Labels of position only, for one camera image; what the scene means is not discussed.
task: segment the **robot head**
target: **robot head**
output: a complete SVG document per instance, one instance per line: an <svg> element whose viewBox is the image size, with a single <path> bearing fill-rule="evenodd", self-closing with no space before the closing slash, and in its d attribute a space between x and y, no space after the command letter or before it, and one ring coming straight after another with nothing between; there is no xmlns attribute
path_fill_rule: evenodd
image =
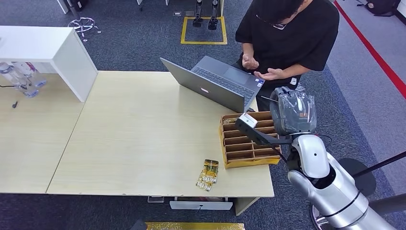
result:
<svg viewBox="0 0 406 230"><path fill-rule="evenodd" d="M276 88L272 94L270 111L275 130L280 136L311 133L317 125L313 96L288 87Z"/></svg>

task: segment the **glasses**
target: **glasses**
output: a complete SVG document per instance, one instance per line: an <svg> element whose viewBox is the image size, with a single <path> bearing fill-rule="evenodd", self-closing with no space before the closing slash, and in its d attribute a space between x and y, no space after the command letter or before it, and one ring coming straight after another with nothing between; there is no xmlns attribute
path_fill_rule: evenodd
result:
<svg viewBox="0 0 406 230"><path fill-rule="evenodd" d="M256 17L257 17L259 20L261 20L261 21L263 21L263 22L265 22L265 23L268 23L269 25L273 26L274 28L276 28L276 29L278 29L278 30L283 30L283 29L286 27L286 25L287 25L287 24L282 24L282 23L270 23L270 22L267 22L266 20L260 18L258 15L256 15Z"/></svg>

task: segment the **laptop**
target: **laptop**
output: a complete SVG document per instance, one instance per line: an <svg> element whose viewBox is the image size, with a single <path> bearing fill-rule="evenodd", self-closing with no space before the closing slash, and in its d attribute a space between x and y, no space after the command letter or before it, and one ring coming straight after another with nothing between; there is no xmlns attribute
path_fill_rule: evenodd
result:
<svg viewBox="0 0 406 230"><path fill-rule="evenodd" d="M204 56L192 70L160 59L180 85L237 113L249 109L264 83L263 79L208 56Z"/></svg>

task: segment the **hand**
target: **hand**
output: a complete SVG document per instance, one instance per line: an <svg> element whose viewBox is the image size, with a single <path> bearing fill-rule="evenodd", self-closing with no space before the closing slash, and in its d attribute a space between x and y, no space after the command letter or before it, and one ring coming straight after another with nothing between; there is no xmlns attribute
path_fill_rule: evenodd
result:
<svg viewBox="0 0 406 230"><path fill-rule="evenodd" d="M268 68L268 73L261 74L260 72L255 71L254 75L258 78L262 78L267 81L285 79L288 77L286 76L285 72L282 69L271 69L271 68Z"/></svg>
<svg viewBox="0 0 406 230"><path fill-rule="evenodd" d="M248 54L244 54L242 56L242 67L246 69L256 69L258 66L259 63L254 59L254 57L250 57Z"/></svg>

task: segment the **cardboard box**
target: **cardboard box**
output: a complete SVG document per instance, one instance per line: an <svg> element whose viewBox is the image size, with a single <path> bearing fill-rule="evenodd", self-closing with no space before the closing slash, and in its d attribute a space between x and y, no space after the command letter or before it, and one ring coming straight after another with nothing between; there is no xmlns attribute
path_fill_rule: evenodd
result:
<svg viewBox="0 0 406 230"><path fill-rule="evenodd" d="M278 138L269 112L249 113L258 123L256 130ZM219 135L222 143L224 166L237 168L262 164L277 164L281 159L278 152L270 146L257 145L235 127L235 121L241 114L221 117Z"/></svg>

